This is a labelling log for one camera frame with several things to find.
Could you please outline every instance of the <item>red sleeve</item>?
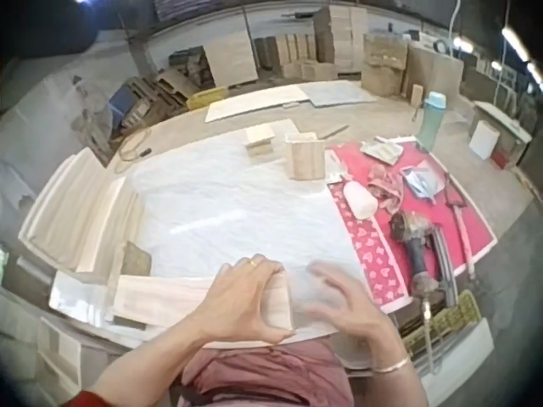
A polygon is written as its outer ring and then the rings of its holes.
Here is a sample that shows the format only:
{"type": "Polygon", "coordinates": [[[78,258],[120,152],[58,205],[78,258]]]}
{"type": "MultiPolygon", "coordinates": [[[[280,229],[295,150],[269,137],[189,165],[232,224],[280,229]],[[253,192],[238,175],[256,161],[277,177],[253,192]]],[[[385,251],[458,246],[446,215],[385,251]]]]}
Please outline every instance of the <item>red sleeve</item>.
{"type": "Polygon", "coordinates": [[[62,407],[111,407],[101,397],[91,392],[80,392],[62,407]]]}

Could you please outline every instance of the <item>right hand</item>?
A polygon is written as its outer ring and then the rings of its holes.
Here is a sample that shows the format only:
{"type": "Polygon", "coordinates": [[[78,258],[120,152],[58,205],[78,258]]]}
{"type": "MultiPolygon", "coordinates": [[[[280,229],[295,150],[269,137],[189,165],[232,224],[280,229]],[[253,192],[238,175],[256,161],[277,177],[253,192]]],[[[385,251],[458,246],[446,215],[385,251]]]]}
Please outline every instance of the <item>right hand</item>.
{"type": "Polygon", "coordinates": [[[373,303],[360,280],[346,275],[338,266],[317,262],[309,266],[311,272],[324,279],[324,282],[345,297],[345,306],[332,308],[325,304],[312,304],[305,307],[310,316],[326,321],[338,330],[355,337],[372,339],[384,327],[391,325],[389,317],[373,303]]]}

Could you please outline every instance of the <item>forearm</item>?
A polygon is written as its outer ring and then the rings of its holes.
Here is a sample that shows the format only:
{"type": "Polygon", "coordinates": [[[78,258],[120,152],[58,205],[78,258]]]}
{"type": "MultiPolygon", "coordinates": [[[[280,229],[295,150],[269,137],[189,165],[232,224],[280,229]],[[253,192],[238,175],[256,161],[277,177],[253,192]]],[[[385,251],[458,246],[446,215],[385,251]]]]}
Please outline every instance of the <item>forearm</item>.
{"type": "Polygon", "coordinates": [[[91,391],[115,406],[155,404],[206,342],[193,321],[183,320],[116,360],[91,391]]]}
{"type": "MultiPolygon", "coordinates": [[[[383,324],[370,339],[373,363],[378,369],[396,365],[408,354],[400,335],[392,323],[383,324]]],[[[364,405],[381,407],[424,407],[428,405],[426,392],[410,361],[397,371],[376,374],[368,381],[364,405]]]]}

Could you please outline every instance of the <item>hand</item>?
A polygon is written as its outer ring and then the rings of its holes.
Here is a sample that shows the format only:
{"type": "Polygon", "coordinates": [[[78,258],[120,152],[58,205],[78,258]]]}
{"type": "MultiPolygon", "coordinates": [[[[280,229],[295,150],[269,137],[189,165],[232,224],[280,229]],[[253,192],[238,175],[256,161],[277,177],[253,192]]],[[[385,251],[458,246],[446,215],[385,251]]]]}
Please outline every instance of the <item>hand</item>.
{"type": "Polygon", "coordinates": [[[373,303],[361,281],[346,275],[338,266],[327,263],[314,263],[309,266],[324,282],[345,297],[345,306],[335,309],[325,304],[313,304],[305,311],[322,321],[326,321],[342,332],[356,337],[372,338],[378,328],[389,324],[389,318],[373,303]]]}
{"type": "Polygon", "coordinates": [[[260,315],[266,284],[283,267],[261,254],[223,265],[202,304],[188,317],[210,341],[280,343],[291,331],[268,326],[260,315]]]}

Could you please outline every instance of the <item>fluorescent light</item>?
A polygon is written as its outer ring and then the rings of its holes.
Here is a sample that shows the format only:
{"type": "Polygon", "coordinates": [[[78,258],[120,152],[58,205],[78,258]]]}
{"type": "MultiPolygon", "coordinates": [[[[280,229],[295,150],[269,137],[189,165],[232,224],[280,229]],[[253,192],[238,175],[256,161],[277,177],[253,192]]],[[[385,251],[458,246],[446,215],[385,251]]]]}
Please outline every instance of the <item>fluorescent light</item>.
{"type": "Polygon", "coordinates": [[[528,51],[526,51],[526,48],[520,41],[520,38],[518,38],[517,34],[515,34],[515,31],[511,30],[509,27],[506,27],[501,30],[501,34],[506,38],[507,42],[509,42],[512,49],[517,52],[518,57],[521,58],[523,62],[528,62],[528,51]]]}
{"type": "Polygon", "coordinates": [[[492,62],[492,68],[494,68],[495,70],[502,70],[501,64],[498,61],[492,62]]]}
{"type": "Polygon", "coordinates": [[[528,68],[528,72],[532,74],[532,76],[534,77],[534,81],[539,85],[541,83],[541,74],[539,73],[535,65],[530,62],[528,65],[526,65],[526,68],[528,68]]]}
{"type": "Polygon", "coordinates": [[[469,41],[464,40],[463,38],[460,38],[459,36],[456,37],[452,43],[456,48],[461,49],[464,53],[473,52],[473,44],[469,41]]]}

